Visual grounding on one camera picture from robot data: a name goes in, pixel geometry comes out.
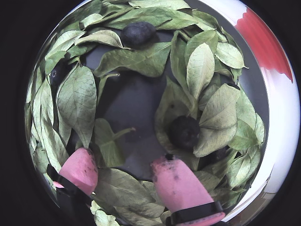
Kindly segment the pink padded gripper finger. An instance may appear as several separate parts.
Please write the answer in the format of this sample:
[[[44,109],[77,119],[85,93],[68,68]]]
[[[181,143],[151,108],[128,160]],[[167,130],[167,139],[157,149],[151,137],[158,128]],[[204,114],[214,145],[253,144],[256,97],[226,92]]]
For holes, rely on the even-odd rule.
[[[156,193],[171,212],[167,226],[211,226],[225,217],[221,204],[181,159],[166,154],[150,167]]]
[[[91,149],[77,149],[63,164],[59,172],[49,164],[47,175],[59,191],[91,207],[90,195],[98,183],[98,169]]]

